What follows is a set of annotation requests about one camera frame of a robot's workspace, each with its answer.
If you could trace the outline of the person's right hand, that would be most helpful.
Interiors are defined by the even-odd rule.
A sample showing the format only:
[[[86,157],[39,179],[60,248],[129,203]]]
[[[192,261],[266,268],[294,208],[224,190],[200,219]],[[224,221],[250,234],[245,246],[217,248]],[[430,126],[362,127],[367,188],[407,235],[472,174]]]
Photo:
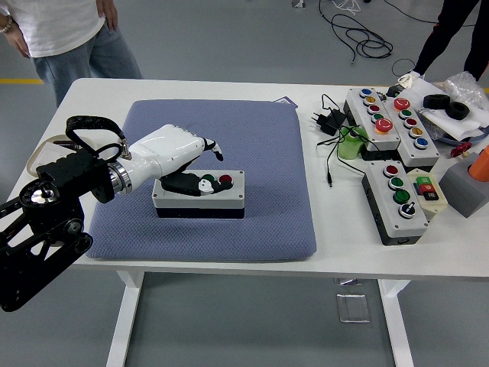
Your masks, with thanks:
[[[28,49],[28,45],[24,39],[24,35],[20,28],[13,24],[11,28],[4,33],[8,43],[24,58],[30,59],[31,55]]]

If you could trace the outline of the person's left hand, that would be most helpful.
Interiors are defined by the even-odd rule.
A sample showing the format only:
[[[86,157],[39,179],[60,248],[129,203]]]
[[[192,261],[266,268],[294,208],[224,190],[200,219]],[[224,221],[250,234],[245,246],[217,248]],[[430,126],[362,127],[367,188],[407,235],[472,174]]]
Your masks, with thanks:
[[[118,30],[118,10],[113,0],[96,0],[97,12],[104,17],[110,31]]]

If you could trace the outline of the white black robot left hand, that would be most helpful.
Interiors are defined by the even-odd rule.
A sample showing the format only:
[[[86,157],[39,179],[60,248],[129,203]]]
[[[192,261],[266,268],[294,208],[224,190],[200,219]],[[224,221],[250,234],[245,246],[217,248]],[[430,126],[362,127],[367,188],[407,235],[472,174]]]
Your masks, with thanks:
[[[210,180],[185,169],[204,151],[223,160],[219,145],[175,125],[164,125],[129,147],[131,158],[119,158],[121,191],[131,193],[146,180],[158,179],[164,190],[187,196],[205,196],[229,190],[232,179]]]

